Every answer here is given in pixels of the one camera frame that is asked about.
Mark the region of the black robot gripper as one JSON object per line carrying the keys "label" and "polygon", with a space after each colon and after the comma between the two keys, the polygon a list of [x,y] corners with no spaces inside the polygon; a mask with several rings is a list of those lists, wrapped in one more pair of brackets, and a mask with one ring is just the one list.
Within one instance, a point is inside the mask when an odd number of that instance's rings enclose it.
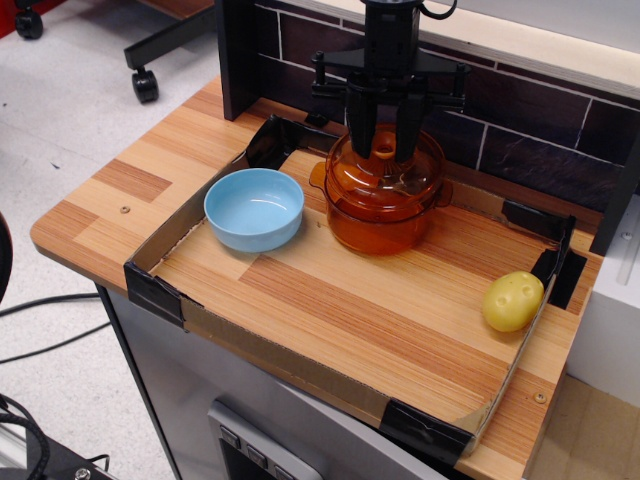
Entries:
{"label": "black robot gripper", "polygon": [[419,49],[419,27],[426,16],[445,20],[455,11],[429,10],[422,1],[366,1],[364,47],[322,52],[312,57],[315,98],[341,102],[353,150],[371,155],[380,105],[397,105],[396,161],[415,150],[426,107],[461,110],[470,67]]}

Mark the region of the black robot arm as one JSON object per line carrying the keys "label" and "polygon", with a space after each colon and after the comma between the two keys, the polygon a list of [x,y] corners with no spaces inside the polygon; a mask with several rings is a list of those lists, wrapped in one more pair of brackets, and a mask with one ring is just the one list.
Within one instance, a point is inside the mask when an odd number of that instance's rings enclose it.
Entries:
{"label": "black robot arm", "polygon": [[364,47],[316,52],[312,95],[343,104],[352,147],[363,158],[372,153],[378,107],[395,106],[395,161],[404,163],[413,155],[429,111],[464,108],[465,80],[471,68],[418,47],[421,17],[444,20],[457,4],[444,13],[429,11],[422,1],[366,1],[364,5]]}

